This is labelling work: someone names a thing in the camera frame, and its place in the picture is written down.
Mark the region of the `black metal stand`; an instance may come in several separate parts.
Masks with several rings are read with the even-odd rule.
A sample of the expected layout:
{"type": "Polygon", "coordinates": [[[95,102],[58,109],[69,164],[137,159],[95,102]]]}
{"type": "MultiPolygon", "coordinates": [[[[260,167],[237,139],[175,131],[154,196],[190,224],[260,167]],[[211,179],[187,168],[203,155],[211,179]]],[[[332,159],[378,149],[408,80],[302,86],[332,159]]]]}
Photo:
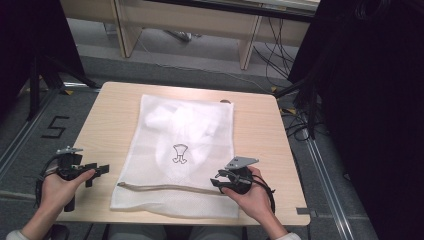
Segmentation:
{"type": "Polygon", "coordinates": [[[63,90],[64,82],[59,76],[60,72],[64,72],[77,79],[89,88],[99,89],[100,85],[90,80],[84,73],[79,73],[58,59],[47,55],[37,55],[30,64],[30,107],[28,119],[32,120],[40,110],[40,80],[45,81],[49,89],[63,90]]]}
{"type": "Polygon", "coordinates": [[[317,101],[317,91],[315,88],[314,81],[311,77],[305,77],[300,81],[292,84],[291,86],[279,90],[273,94],[273,96],[278,99],[282,96],[285,96],[289,93],[298,91],[297,96],[294,100],[294,105],[298,109],[305,110],[307,113],[306,119],[306,129],[309,135],[309,138],[314,140],[314,126],[315,126],[315,114],[316,114],[316,101],[317,101]]]}

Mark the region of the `person's grey trousers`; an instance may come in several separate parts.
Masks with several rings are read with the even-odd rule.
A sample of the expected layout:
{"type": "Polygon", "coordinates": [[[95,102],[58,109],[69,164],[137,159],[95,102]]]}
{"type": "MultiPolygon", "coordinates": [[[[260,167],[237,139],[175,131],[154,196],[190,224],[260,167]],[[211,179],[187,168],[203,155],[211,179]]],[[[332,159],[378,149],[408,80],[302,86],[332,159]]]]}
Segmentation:
{"type": "Polygon", "coordinates": [[[106,240],[246,240],[244,227],[111,224],[106,240]]]}

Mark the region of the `black curtain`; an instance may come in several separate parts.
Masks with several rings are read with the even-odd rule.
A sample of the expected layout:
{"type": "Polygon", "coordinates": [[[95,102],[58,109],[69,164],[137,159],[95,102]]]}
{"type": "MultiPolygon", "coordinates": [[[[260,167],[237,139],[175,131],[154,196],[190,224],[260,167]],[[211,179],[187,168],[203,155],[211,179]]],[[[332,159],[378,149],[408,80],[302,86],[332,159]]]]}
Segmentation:
{"type": "Polygon", "coordinates": [[[85,74],[60,0],[0,0],[0,117],[28,80],[38,55],[85,74]]]}
{"type": "Polygon", "coordinates": [[[321,0],[305,77],[379,240],[424,240],[424,0],[321,0]]]}

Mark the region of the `person's left hand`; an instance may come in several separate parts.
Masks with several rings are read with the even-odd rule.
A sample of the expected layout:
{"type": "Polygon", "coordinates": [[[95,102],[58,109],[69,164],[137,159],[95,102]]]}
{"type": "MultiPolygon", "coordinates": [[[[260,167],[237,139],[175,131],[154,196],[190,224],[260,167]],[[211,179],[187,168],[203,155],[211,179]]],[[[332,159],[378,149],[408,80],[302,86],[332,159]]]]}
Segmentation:
{"type": "Polygon", "coordinates": [[[73,199],[79,186],[89,180],[94,173],[94,170],[89,170],[70,181],[62,179],[57,174],[47,176],[42,186],[42,199],[39,209],[59,214],[73,199]]]}

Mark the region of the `grey tape strip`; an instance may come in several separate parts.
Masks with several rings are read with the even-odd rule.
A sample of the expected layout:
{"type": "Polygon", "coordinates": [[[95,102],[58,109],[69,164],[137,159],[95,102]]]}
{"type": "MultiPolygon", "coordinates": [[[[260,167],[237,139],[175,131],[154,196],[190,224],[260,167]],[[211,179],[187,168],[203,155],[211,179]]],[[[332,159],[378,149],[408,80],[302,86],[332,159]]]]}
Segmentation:
{"type": "Polygon", "coordinates": [[[310,208],[299,208],[299,207],[297,207],[296,212],[297,212],[298,215],[308,215],[312,218],[317,217],[317,212],[313,209],[310,209],[310,208]]]}

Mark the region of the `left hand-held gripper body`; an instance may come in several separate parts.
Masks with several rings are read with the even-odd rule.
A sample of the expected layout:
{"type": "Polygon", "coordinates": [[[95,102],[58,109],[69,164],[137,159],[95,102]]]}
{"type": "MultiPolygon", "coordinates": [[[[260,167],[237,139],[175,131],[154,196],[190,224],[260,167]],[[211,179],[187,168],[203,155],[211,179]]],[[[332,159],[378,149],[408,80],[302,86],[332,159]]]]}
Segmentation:
{"type": "Polygon", "coordinates": [[[56,151],[57,174],[66,181],[71,181],[80,176],[86,167],[81,164],[82,149],[67,146],[56,151]]]}

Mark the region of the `white mesh laundry bag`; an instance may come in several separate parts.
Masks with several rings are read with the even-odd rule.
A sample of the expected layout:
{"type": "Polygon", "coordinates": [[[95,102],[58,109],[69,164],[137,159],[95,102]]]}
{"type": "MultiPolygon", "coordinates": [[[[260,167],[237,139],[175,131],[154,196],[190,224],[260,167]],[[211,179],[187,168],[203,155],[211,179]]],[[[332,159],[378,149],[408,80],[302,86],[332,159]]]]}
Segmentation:
{"type": "Polygon", "coordinates": [[[110,208],[179,218],[236,218],[211,179],[234,157],[231,103],[144,95],[110,208]]]}

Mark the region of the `person's right hand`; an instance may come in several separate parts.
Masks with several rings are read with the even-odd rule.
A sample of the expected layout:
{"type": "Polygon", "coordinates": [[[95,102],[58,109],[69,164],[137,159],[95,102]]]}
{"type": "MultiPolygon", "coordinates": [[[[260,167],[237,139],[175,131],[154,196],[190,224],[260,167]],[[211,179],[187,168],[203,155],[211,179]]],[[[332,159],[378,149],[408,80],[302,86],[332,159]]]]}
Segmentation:
{"type": "Polygon", "coordinates": [[[255,219],[258,223],[265,224],[273,218],[274,214],[272,213],[266,190],[257,183],[253,183],[251,189],[243,195],[228,188],[223,188],[222,191],[234,200],[249,217],[255,219]]]}

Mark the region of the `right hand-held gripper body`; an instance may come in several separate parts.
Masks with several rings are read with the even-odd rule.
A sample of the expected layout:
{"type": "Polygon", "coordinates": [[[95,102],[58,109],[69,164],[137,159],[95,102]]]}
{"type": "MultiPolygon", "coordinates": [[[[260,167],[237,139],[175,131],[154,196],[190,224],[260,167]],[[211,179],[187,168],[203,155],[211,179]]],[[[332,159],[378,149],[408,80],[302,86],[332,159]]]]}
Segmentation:
{"type": "Polygon", "coordinates": [[[229,180],[230,183],[229,189],[238,193],[245,194],[247,193],[253,182],[252,172],[248,169],[249,165],[258,163],[259,160],[249,157],[240,157],[235,156],[223,169],[229,170],[234,174],[234,179],[229,180]]]}

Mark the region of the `white garment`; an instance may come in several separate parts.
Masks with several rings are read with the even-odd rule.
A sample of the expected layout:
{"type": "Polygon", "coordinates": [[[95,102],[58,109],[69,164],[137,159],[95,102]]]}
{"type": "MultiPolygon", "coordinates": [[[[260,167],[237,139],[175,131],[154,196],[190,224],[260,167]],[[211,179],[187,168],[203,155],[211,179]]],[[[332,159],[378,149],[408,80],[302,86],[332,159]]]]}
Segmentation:
{"type": "Polygon", "coordinates": [[[232,156],[233,106],[216,102],[142,100],[143,142],[161,167],[193,170],[232,156]]]}

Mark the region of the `white left sleeve cuff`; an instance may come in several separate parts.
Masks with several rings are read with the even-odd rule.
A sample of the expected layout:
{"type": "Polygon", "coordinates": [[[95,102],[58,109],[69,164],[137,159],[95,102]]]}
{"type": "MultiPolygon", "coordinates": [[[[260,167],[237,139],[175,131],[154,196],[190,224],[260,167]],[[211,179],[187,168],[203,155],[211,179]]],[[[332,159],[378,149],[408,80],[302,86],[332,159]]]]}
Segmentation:
{"type": "Polygon", "coordinates": [[[31,240],[31,239],[25,236],[21,230],[13,230],[7,234],[6,240],[31,240]]]}

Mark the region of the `grey power strip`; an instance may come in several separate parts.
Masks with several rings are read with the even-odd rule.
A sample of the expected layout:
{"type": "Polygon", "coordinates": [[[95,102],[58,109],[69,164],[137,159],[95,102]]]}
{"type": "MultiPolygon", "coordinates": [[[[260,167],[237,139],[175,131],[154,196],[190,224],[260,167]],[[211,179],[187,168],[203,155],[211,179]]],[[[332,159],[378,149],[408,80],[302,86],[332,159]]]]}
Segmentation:
{"type": "Polygon", "coordinates": [[[190,42],[192,40],[191,33],[181,32],[181,31],[168,31],[168,30],[166,30],[166,33],[179,39],[182,42],[190,42]]]}

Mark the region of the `light wooden desk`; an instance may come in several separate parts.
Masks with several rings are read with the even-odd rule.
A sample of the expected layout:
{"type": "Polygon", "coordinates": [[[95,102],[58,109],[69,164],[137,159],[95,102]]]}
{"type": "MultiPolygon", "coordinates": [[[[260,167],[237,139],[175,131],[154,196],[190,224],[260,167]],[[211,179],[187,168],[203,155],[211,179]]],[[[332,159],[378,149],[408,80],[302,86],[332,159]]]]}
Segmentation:
{"type": "Polygon", "coordinates": [[[68,18],[116,26],[121,56],[131,56],[145,28],[232,38],[240,68],[248,68],[253,44],[298,47],[321,0],[60,0],[68,18]]]}

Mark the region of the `metal floor rail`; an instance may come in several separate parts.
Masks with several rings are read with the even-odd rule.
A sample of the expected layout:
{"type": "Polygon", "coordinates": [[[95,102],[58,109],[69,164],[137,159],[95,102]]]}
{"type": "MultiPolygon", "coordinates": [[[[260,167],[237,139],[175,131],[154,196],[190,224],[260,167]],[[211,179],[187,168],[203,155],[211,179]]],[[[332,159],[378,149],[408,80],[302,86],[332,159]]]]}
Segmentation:
{"type": "Polygon", "coordinates": [[[323,188],[324,195],[332,213],[340,238],[341,240],[355,240],[350,222],[333,187],[318,145],[308,130],[303,130],[302,134],[306,138],[309,154],[317,171],[318,179],[323,188]]]}
{"type": "Polygon", "coordinates": [[[0,155],[0,180],[5,176],[30,136],[33,134],[46,109],[58,95],[57,90],[49,90],[40,103],[39,110],[27,120],[6,150],[0,155]]]}

